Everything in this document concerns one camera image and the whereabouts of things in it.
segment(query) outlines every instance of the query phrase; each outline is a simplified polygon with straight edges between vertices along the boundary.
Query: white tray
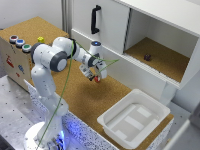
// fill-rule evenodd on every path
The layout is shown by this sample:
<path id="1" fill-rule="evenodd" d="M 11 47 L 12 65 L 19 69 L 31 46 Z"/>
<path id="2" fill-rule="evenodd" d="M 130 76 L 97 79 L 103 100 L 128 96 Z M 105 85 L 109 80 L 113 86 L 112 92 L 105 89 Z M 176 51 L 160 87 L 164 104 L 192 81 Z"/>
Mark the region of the white tray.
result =
<path id="1" fill-rule="evenodd" d="M 169 113 L 169 108 L 134 89 L 97 121 L 105 133 L 122 147 L 135 149 Z"/>

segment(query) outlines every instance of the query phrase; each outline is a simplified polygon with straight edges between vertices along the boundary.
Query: cabinet door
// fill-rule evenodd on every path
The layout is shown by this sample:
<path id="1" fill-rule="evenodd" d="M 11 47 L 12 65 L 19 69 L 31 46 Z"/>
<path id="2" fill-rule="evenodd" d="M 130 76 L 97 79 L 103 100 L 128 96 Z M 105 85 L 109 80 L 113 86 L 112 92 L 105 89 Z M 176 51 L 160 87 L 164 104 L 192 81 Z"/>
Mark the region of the cabinet door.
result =
<path id="1" fill-rule="evenodd" d="M 96 12 L 96 28 L 100 32 L 91 34 L 91 14 Z M 74 0 L 72 28 L 92 40 L 122 54 L 129 18 L 129 8 L 113 0 Z"/>

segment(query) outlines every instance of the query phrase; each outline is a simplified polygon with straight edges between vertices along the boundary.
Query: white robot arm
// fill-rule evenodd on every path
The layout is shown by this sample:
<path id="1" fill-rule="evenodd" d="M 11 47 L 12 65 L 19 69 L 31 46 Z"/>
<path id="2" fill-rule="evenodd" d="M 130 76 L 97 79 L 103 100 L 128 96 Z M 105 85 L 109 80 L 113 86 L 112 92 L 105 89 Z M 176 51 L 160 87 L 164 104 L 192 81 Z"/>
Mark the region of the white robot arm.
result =
<path id="1" fill-rule="evenodd" d="M 32 80 L 41 103 L 48 109 L 48 114 L 45 116 L 45 124 L 34 139 L 36 144 L 42 140 L 41 146 L 43 149 L 53 149 L 48 144 L 55 142 L 56 136 L 61 135 L 62 116 L 68 112 L 68 104 L 62 99 L 56 115 L 48 127 L 45 136 L 42 138 L 60 99 L 55 93 L 56 86 L 51 76 L 51 71 L 60 72 L 65 69 L 67 59 L 70 59 L 72 54 L 72 59 L 82 63 L 79 67 L 81 72 L 90 80 L 97 77 L 95 80 L 98 82 L 99 79 L 107 77 L 106 64 L 103 61 L 101 48 L 101 43 L 95 41 L 91 43 L 90 50 L 85 51 L 74 40 L 64 37 L 56 38 L 52 46 L 37 43 L 32 47 L 31 57 L 35 63 L 31 71 Z M 90 71 L 91 67 L 95 69 L 96 75 L 93 75 Z M 63 142 L 61 144 L 62 149 L 65 149 L 64 140 L 61 141 Z"/>

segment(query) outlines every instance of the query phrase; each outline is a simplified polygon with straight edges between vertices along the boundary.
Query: brown box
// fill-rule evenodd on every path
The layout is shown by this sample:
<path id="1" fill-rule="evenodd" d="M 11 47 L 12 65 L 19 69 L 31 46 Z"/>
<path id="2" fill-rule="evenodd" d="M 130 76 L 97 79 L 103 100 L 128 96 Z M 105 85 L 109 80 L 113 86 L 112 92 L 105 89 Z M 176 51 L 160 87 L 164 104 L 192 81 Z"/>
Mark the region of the brown box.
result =
<path id="1" fill-rule="evenodd" d="M 33 67 L 30 53 L 23 53 L 21 49 L 9 43 L 9 38 L 17 35 L 26 44 L 34 45 L 38 37 L 43 37 L 45 44 L 50 44 L 57 37 L 69 35 L 40 17 L 35 17 L 12 27 L 0 31 L 0 52 L 5 71 L 9 77 L 27 90 L 24 79 L 31 79 Z"/>

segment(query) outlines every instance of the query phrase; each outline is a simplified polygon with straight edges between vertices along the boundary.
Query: door handle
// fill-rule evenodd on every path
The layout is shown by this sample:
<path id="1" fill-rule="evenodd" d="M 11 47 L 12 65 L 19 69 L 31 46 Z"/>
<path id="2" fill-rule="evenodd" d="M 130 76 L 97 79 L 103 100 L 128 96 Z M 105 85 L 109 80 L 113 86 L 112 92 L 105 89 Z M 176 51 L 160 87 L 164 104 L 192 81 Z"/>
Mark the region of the door handle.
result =
<path id="1" fill-rule="evenodd" d="M 92 20 L 91 20 L 91 31 L 92 34 L 98 33 L 100 30 L 96 28 L 96 12 L 101 10 L 101 7 L 96 5 L 96 8 L 92 10 Z"/>

